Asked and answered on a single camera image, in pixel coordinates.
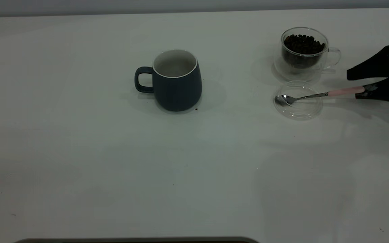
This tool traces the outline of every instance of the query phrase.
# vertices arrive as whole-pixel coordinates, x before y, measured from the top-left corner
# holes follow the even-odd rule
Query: spoon
[[[320,93],[320,94],[315,94],[315,95],[310,95],[310,96],[303,96],[300,98],[293,98],[292,96],[288,96],[288,95],[277,95],[276,97],[274,97],[274,101],[275,101],[275,103],[278,103],[279,105],[285,106],[285,105],[290,105],[297,100],[303,100],[303,99],[307,99],[307,98],[352,95],[352,94],[362,93],[364,91],[365,91],[365,89],[363,86],[358,86],[358,87],[347,88],[347,89],[333,90],[330,92]]]

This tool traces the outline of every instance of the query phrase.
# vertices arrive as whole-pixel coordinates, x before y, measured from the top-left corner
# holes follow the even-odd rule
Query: glass cup
[[[322,51],[315,54],[301,54],[290,50],[284,43],[287,37],[291,35],[311,36],[315,41],[324,44]],[[327,64],[327,55],[334,52],[336,58]],[[341,52],[338,48],[330,47],[327,37],[321,32],[307,27],[296,27],[285,31],[280,39],[280,46],[274,55],[274,67],[277,72],[288,80],[309,81],[320,76],[326,68],[335,66],[341,58]]]

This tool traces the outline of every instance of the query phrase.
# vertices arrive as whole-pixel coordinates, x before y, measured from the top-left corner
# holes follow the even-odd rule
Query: wall
[[[389,0],[0,0],[0,16],[389,8]]]

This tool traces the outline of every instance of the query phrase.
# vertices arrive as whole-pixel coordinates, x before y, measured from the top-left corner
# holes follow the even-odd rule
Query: white table
[[[342,51],[318,89],[374,81],[346,70],[389,45],[389,9],[0,18],[0,243],[389,242],[389,103],[281,116],[271,61],[295,26]],[[204,79],[183,114],[134,88],[136,68],[171,48],[193,52]]]

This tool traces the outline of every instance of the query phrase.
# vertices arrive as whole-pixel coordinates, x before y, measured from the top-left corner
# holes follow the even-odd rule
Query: mug rim
[[[154,67],[154,62],[157,60],[157,58],[158,58],[160,55],[162,55],[162,54],[164,54],[164,53],[166,53],[166,52],[170,52],[170,51],[185,51],[185,52],[187,52],[188,54],[190,54],[192,57],[194,57],[194,60],[196,61],[196,63],[195,63],[195,65],[194,65],[193,69],[192,69],[190,72],[188,72],[188,73],[186,73],[186,74],[184,74],[184,75],[181,75],[181,76],[177,76],[177,77],[165,76],[165,75],[163,75],[163,74],[157,72],[156,68]],[[185,76],[191,74],[191,73],[196,69],[197,66],[198,66],[198,59],[196,58],[196,56],[193,55],[193,53],[191,53],[190,51],[187,51],[187,50],[185,50],[185,49],[170,49],[170,50],[167,50],[167,51],[162,51],[160,54],[156,55],[156,57],[153,59],[153,63],[151,64],[151,67],[153,68],[154,72],[156,72],[156,74],[159,74],[160,76],[165,77],[165,78],[181,78],[181,77],[185,77]]]
[[[318,52],[318,53],[315,53],[315,54],[301,54],[301,53],[298,53],[298,52],[296,52],[296,51],[292,51],[291,49],[289,49],[289,48],[284,44],[283,38],[284,38],[284,36],[285,36],[285,34],[286,34],[287,32],[289,32],[289,31],[291,31],[291,30],[294,30],[294,29],[309,29],[309,30],[318,32],[320,35],[322,35],[322,36],[325,38],[325,41],[326,41],[326,43],[325,43],[325,48],[323,49],[323,51]],[[298,56],[301,56],[301,57],[316,57],[316,56],[321,55],[321,54],[323,54],[324,52],[328,51],[328,48],[329,48],[329,41],[328,41],[327,37],[326,37],[324,34],[322,34],[320,31],[318,31],[318,30],[316,30],[316,29],[313,29],[313,28],[309,28],[309,27],[293,27],[293,28],[288,29],[287,31],[285,31],[285,32],[281,35],[280,43],[281,43],[281,46],[282,46],[283,48],[286,49],[286,51],[289,51],[290,53],[295,54],[295,55],[298,55]]]

